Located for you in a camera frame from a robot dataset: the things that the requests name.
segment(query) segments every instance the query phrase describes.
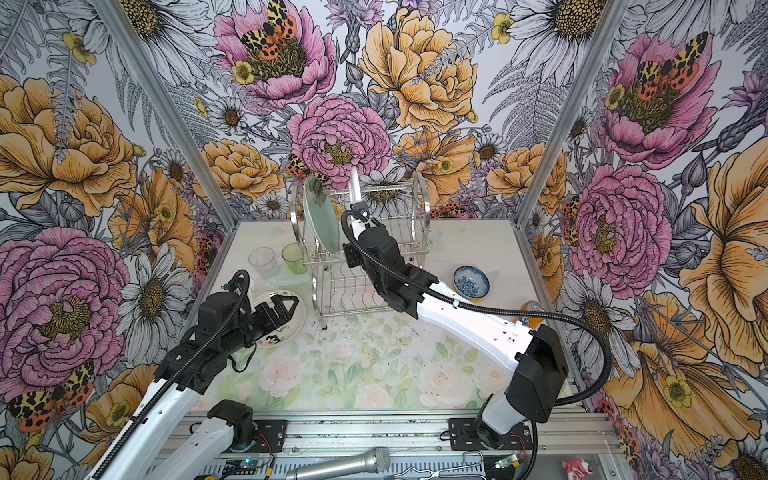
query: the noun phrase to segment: white arm segment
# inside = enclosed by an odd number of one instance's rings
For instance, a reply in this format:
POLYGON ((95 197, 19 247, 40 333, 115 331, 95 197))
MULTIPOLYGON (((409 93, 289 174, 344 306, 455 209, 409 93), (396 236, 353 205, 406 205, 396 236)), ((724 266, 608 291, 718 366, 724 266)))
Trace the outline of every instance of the white arm segment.
MULTIPOLYGON (((443 282, 430 288, 460 302, 469 303, 443 282)), ((460 309, 426 294, 416 307, 416 313, 419 319, 441 326, 491 357, 510 375, 518 367, 515 355, 525 353, 533 339, 531 329, 523 322, 460 309)))
MULTIPOLYGON (((443 282, 430 288, 468 303, 468 300, 443 282)), ((533 340, 531 329, 523 322, 460 309, 426 294, 416 307, 416 313, 419 319, 441 326, 491 357, 510 375, 518 368, 519 362, 515 356, 518 353, 524 354, 533 340)), ((506 435, 513 426, 525 420, 525 415, 515 410, 502 394, 491 398, 483 410, 482 420, 497 433, 506 435)))
MULTIPOLYGON (((141 400, 141 404, 134 412, 137 415, 144 405, 147 404, 149 399, 160 389, 165 383, 165 380, 159 382, 153 382, 147 389, 147 394, 141 400)), ((123 449, 120 450, 118 455, 114 458, 109 465, 108 470, 101 476, 102 480, 137 480, 143 478, 144 473, 150 467, 152 462, 156 459, 160 449, 163 448, 165 441, 173 432, 174 427, 178 422, 186 415, 190 408, 200 398, 200 394, 192 389, 184 389, 184 391, 176 390, 176 384, 172 386, 165 395, 160 398, 160 401, 154 406, 150 414, 147 416, 147 421, 142 426, 138 427, 131 438, 127 441, 123 449)), ((120 435, 112 442, 110 448, 107 450, 109 453, 118 439, 124 434, 125 429, 132 423, 132 420, 128 420, 123 429, 120 431, 120 435)), ((213 458, 219 455, 229 444, 223 449, 212 452, 213 458)), ((104 461, 107 456, 105 453, 101 460, 95 467, 86 475, 85 480, 92 480, 93 474, 98 467, 104 461)))
POLYGON ((205 419, 200 428, 162 465, 152 472, 147 480, 189 480, 194 478, 205 465, 232 445, 234 429, 226 420, 205 419))

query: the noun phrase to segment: microphone grille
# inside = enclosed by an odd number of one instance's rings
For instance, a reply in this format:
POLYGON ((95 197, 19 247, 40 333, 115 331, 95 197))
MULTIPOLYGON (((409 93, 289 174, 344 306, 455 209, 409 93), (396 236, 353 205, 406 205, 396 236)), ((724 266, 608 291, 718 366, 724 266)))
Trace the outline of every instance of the microphone grille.
POLYGON ((376 457, 376 473, 382 473, 389 468, 389 450, 378 447, 373 449, 373 455, 376 457))

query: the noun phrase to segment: clear plastic cup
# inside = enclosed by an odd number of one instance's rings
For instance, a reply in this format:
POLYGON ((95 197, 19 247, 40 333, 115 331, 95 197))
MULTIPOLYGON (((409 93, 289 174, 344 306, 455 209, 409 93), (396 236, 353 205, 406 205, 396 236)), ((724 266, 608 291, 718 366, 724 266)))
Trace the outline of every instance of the clear plastic cup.
POLYGON ((260 247, 251 252, 248 256, 248 263, 250 263, 259 275, 261 275, 261 278, 265 280, 275 276, 280 269, 275 252, 269 247, 260 247))

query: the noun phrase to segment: green glass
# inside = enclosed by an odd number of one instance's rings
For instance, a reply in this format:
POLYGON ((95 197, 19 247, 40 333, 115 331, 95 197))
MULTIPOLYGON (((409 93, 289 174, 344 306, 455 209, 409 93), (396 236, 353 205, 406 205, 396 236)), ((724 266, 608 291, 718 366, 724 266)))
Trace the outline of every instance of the green glass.
POLYGON ((294 272, 296 275, 301 275, 306 272, 301 247, 298 243, 289 243, 283 248, 283 260, 285 260, 290 271, 294 272))

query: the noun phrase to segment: pink toy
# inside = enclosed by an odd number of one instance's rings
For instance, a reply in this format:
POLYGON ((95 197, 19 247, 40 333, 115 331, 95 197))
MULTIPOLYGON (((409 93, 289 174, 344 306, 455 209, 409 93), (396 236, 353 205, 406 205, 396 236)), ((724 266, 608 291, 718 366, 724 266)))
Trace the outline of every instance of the pink toy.
POLYGON ((594 467, 586 463, 582 458, 576 458, 570 462, 563 462, 565 474, 568 480, 584 480, 588 475, 592 475, 594 467))

